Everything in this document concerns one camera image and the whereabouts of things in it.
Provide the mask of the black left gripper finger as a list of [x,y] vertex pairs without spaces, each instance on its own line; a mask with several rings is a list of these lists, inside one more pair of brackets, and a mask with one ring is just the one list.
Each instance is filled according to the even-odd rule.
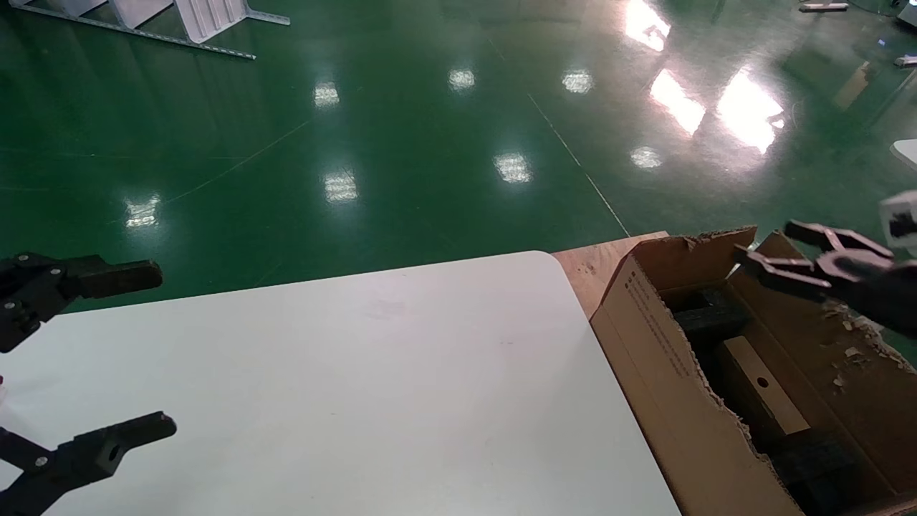
[[128,451],[176,432],[174,419],[162,411],[85,432],[54,450],[2,429],[2,461],[21,473],[2,489],[1,513],[42,515],[66,494],[114,476]]
[[1,350],[10,353],[79,298],[154,290],[163,271],[151,260],[108,264],[99,255],[71,259],[23,252],[1,262]]

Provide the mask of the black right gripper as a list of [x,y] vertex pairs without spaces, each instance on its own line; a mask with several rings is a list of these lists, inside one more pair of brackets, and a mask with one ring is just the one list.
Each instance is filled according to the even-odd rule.
[[770,258],[734,245],[734,262],[766,287],[803,300],[834,298],[869,320],[916,337],[916,265],[863,235],[789,220],[784,235],[826,254],[815,262]]

